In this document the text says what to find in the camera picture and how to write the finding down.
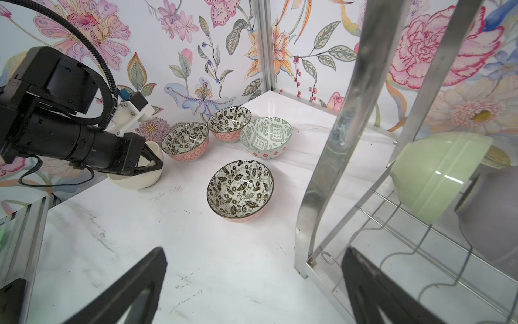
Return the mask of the lilac purple bowl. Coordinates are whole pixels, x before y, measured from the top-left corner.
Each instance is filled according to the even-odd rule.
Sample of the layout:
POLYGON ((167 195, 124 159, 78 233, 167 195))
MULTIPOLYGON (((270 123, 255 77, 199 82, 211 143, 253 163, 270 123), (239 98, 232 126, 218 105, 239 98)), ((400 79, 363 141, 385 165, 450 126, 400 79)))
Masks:
POLYGON ((517 168, 480 174, 455 212, 466 240, 491 265, 517 279, 517 168))

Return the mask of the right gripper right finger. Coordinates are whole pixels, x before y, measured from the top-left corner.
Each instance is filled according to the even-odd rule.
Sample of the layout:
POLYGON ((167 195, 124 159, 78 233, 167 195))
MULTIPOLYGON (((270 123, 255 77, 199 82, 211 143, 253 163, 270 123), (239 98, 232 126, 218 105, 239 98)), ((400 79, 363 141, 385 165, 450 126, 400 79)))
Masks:
POLYGON ((442 323, 353 247, 341 262, 357 323, 442 323))

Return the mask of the light green bowl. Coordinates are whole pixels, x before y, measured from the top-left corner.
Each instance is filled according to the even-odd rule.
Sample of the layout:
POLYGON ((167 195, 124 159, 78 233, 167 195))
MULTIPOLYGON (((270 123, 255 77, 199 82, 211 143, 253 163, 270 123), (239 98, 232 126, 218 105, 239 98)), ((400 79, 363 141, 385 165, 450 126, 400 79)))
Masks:
POLYGON ((390 176, 411 214, 432 225, 446 211, 491 148, 489 136, 445 132, 407 144, 390 176))

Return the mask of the cream bowl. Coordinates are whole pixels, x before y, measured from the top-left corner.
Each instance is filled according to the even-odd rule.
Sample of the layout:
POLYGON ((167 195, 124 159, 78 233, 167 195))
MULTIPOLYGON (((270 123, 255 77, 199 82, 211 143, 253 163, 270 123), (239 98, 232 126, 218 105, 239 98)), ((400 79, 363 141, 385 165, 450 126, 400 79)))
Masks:
MULTIPOLYGON (((146 145, 151 149, 151 151, 163 162, 163 151, 161 147, 156 142, 146 142, 146 145)), ((149 161, 146 158, 140 158, 138 162, 139 167, 155 167, 156 162, 149 161)), ((154 185, 160 178, 163 173, 163 167, 149 171, 143 174, 138 175, 116 175, 116 174, 108 174, 108 179, 113 182, 115 185, 129 190, 140 190, 144 188, 148 188, 154 185)))

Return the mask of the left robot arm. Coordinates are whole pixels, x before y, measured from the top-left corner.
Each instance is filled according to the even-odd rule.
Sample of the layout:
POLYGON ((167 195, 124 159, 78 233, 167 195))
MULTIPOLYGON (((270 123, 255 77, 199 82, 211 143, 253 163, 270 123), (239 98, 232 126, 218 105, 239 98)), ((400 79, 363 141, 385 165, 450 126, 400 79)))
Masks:
POLYGON ((128 128, 153 108, 136 91, 111 90, 88 66, 51 47, 33 47, 1 87, 1 157, 64 160, 74 169, 137 176, 163 162, 128 128))

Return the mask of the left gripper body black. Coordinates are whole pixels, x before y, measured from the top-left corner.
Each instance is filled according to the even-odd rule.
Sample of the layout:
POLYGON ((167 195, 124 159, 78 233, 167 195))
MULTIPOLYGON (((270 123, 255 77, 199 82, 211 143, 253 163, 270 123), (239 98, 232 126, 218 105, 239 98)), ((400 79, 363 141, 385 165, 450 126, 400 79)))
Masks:
POLYGON ((144 172, 138 165, 145 139, 135 133, 122 137, 96 126, 37 109, 16 139, 16 151, 65 160, 74 167, 91 167, 109 174, 133 176, 144 172))

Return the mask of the steel two-tier dish rack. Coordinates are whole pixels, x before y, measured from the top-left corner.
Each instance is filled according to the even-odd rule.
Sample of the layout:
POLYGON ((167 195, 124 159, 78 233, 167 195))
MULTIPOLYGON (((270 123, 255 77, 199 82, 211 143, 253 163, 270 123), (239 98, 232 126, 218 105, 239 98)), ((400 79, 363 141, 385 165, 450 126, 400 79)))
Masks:
MULTIPOLYGON (((308 87, 311 103, 338 113, 353 71, 365 18, 365 1, 309 1, 300 18, 301 29, 293 45, 297 67, 310 70, 300 81, 308 87)), ((454 1, 413 1, 401 34, 394 65, 389 69, 368 129, 354 151, 344 178, 326 210, 326 224, 319 238, 330 230, 386 169, 411 113, 426 71, 445 33, 454 1)), ((517 108, 493 103, 482 96, 456 104, 448 94, 464 94, 497 82, 517 71, 517 8, 513 1, 484 1, 476 26, 468 35, 459 58, 443 83, 420 136, 437 132, 479 132, 494 139, 486 162, 517 164, 517 135, 505 123, 517 108)), ((357 212, 319 256, 317 269, 326 290, 339 306, 325 302, 317 323, 345 323, 349 308, 338 278, 337 259, 346 244, 379 260, 385 270, 404 279, 414 294, 442 313, 449 323, 496 323, 510 308, 517 286, 486 266, 478 252, 469 256, 468 242, 461 237, 455 218, 444 215, 431 229, 407 214, 389 180, 383 182, 366 207, 357 212), (453 278, 465 265, 459 283, 453 278)))

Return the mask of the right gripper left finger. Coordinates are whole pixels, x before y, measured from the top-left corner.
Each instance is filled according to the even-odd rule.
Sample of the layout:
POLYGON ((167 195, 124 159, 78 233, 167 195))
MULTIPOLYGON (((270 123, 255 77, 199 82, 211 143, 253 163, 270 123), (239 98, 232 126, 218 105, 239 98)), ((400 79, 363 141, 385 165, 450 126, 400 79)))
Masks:
POLYGON ((156 247, 66 322, 118 323, 124 318, 125 323, 152 323, 166 271, 165 252, 156 247))

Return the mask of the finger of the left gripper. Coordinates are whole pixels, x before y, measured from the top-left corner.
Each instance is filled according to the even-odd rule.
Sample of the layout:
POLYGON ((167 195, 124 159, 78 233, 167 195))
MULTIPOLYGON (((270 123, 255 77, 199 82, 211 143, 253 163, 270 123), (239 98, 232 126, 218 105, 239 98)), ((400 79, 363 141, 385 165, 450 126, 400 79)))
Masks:
POLYGON ((146 142, 140 151, 139 159, 131 173, 132 176, 163 169, 163 151, 156 142, 146 142))

